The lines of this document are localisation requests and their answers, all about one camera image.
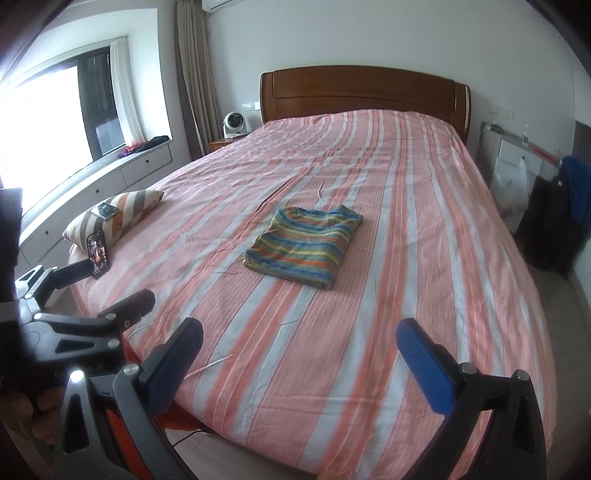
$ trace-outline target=plastic bag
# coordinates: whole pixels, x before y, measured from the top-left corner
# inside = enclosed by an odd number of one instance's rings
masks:
[[[497,159],[491,195],[502,219],[520,215],[527,210],[530,196],[525,160],[522,159],[517,166],[502,158]]]

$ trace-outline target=wooden headboard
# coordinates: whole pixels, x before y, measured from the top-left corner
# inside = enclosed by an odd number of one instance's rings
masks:
[[[409,70],[335,65],[261,77],[263,122],[370,108],[413,111],[445,120],[466,143],[470,107],[467,85]]]

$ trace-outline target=fan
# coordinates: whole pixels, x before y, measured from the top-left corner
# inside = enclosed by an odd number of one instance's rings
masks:
[[[240,137],[246,134],[246,122],[238,112],[231,112],[223,120],[223,136],[225,138]]]

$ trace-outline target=pink striped bed sheet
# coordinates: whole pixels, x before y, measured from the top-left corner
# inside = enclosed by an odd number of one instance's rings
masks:
[[[205,343],[176,400],[224,437],[313,473],[402,477],[442,421],[398,355],[396,326],[415,317],[458,362],[527,370],[550,448],[556,377],[538,293],[447,123],[379,110],[270,122],[155,187],[161,205],[74,294],[96,314],[154,291],[128,333],[142,359],[186,316],[201,320]],[[340,203],[364,222],[333,290],[242,265],[279,208]]]

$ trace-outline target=floor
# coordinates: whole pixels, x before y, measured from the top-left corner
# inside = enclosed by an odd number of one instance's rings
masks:
[[[552,341],[558,387],[557,427],[548,456],[548,480],[559,480],[591,436],[591,335],[576,289],[556,273],[530,269],[540,292]],[[75,312],[66,293],[53,309]],[[172,443],[187,432],[168,431]],[[304,480],[313,478],[206,433],[195,433],[176,447],[200,480]]]

